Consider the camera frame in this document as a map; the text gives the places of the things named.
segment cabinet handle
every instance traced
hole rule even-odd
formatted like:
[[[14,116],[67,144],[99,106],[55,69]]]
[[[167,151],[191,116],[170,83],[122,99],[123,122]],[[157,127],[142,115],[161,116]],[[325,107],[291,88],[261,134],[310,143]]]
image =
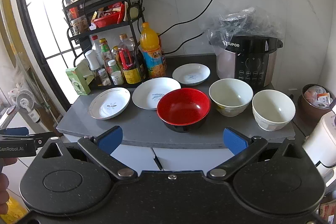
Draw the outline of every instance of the cabinet handle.
[[[153,160],[155,161],[155,163],[158,166],[158,168],[160,169],[160,171],[162,171],[163,167],[161,165],[161,162],[159,161],[159,158],[157,156],[155,156],[155,158]]]

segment cardboard box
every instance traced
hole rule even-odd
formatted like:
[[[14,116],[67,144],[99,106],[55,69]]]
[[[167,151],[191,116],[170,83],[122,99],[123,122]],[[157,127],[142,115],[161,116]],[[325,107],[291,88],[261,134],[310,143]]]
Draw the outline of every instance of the cardboard box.
[[[93,75],[85,80],[78,67],[66,69],[65,72],[78,95],[88,95],[90,93],[89,83],[92,81]]]
[[[336,224],[336,200],[320,205],[320,217],[328,224]]]

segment white plate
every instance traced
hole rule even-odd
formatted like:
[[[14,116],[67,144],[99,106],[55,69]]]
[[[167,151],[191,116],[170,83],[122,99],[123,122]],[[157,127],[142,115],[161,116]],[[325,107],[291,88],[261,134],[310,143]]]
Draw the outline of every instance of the white plate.
[[[107,120],[118,116],[125,110],[131,94],[124,88],[113,88],[100,93],[90,104],[90,115],[98,120]]]
[[[198,85],[210,76],[210,69],[202,64],[186,64],[173,72],[173,78],[184,85]]]
[[[154,78],[139,85],[133,92],[132,100],[140,108],[156,110],[158,102],[164,95],[180,88],[179,82],[172,78]]]

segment red bowl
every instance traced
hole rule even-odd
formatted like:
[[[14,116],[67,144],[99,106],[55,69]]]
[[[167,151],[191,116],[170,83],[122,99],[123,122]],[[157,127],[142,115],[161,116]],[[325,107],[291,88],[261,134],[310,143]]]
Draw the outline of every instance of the red bowl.
[[[118,23],[118,18],[119,18],[119,13],[114,13],[105,17],[97,18],[93,21],[94,24],[98,28],[106,27],[111,24],[117,24]]]
[[[157,104],[157,115],[171,130],[188,132],[199,128],[208,115],[211,101],[202,91],[183,88],[173,90]]]

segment finger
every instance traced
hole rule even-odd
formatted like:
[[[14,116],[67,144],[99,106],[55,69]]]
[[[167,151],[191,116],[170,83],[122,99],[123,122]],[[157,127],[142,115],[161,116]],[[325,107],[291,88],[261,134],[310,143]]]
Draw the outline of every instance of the finger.
[[[5,204],[1,204],[0,205],[0,215],[5,215],[8,213],[8,205]]]
[[[4,204],[9,201],[9,194],[7,191],[0,192],[0,204]]]
[[[0,192],[5,191],[9,186],[9,180],[5,174],[0,174]]]
[[[6,165],[12,165],[17,162],[17,158],[5,158],[3,159]]]

